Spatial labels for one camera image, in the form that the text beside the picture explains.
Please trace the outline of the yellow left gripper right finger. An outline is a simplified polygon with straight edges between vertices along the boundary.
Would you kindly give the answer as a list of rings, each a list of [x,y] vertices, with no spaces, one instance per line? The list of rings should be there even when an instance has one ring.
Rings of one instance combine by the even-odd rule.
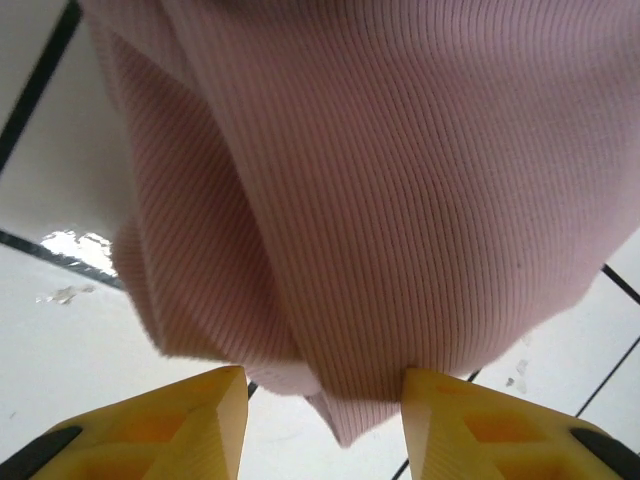
[[[471,382],[411,368],[401,415],[424,480],[622,480],[639,456],[599,427]]]

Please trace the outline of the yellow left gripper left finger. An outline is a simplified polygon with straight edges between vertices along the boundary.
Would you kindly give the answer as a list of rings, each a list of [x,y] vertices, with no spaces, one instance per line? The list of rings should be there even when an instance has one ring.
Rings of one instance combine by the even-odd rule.
[[[1,464],[4,479],[235,479],[248,419],[226,366],[65,420]]]

